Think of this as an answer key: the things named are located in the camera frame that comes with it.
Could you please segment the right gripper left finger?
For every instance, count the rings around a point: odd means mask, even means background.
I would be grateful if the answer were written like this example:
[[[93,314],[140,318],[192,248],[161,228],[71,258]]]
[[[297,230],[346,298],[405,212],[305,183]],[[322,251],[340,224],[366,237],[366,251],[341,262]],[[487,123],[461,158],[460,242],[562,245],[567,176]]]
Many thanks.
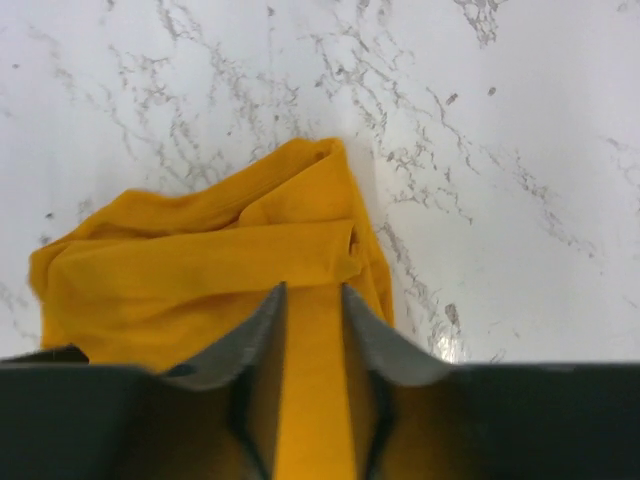
[[[269,479],[287,289],[190,359],[154,373],[75,347],[1,363],[5,479]]]

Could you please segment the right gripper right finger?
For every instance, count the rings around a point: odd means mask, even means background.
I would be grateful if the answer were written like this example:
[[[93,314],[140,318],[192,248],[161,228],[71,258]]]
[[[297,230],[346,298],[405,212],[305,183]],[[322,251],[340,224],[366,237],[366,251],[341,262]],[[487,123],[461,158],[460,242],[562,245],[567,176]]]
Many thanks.
[[[440,360],[341,289],[360,479],[635,479],[637,363]]]

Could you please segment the yellow t shirt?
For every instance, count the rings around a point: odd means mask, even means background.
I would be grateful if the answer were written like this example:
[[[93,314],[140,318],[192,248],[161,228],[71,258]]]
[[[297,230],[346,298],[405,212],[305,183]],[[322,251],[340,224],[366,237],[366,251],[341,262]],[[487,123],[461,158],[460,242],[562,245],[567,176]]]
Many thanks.
[[[341,287],[394,318],[385,256],[343,143],[294,139],[198,193],[129,190],[35,251],[45,348],[166,370],[288,287],[275,475],[352,479]]]

